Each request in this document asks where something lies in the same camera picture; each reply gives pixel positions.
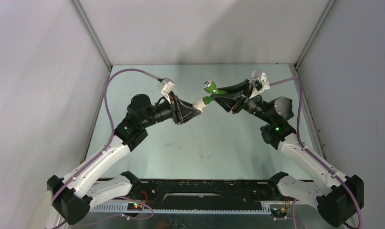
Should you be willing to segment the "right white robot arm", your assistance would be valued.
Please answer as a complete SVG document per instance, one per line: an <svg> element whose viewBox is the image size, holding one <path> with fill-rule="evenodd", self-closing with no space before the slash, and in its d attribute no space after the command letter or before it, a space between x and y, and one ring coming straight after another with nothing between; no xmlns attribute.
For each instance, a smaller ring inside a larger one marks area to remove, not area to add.
<svg viewBox="0 0 385 229"><path fill-rule="evenodd" d="M361 210L364 206L364 182L359 176L348 176L329 164L301 140L298 127L292 127L292 100L280 96L264 101L261 93L270 84L261 80L245 80L237 85L218 88L212 81L204 84L210 100L233 114L240 111L265 122L260 128L264 142L292 159L312 180L312 183L294 179L279 172L267 187L272 199L291 197L317 209L331 226L347 225L356 215L358 228L363 226Z"/></svg>

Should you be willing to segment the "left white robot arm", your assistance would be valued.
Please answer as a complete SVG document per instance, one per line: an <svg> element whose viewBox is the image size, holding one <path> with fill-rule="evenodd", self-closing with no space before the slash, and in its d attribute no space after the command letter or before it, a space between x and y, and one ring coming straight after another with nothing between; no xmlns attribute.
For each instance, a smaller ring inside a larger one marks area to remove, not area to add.
<svg viewBox="0 0 385 229"><path fill-rule="evenodd" d="M173 92L163 103L152 104L146 94L135 95L125 118L112 128L106 144L77 168L63 177L51 176L47 189L52 193L52 207L69 225L79 223L91 208L116 197L140 195L140 179L126 171L103 183L96 181L119 159L132 152L148 136L147 128L171 119L182 125L200 115L210 100L201 97L194 103L179 99Z"/></svg>

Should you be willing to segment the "green plastic faucet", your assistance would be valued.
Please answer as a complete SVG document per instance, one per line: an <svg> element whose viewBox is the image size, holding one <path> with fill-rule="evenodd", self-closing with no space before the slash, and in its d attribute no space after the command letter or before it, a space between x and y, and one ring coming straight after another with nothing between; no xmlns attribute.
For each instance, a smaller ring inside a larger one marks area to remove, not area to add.
<svg viewBox="0 0 385 229"><path fill-rule="evenodd" d="M227 92L218 89L217 85L212 80L208 80L204 82L204 91L210 95L227 94ZM209 103L212 102L212 98L210 96L205 96L203 97L202 101L205 105L208 105Z"/></svg>

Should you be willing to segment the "white elbow fitting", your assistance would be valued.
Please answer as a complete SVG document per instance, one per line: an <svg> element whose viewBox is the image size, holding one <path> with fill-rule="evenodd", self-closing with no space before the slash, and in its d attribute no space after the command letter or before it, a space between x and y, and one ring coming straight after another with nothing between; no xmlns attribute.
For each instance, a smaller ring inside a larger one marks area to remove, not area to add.
<svg viewBox="0 0 385 229"><path fill-rule="evenodd" d="M204 102L204 97L198 98L193 104L192 104L194 109L199 110L200 112L203 111L203 109L207 106Z"/></svg>

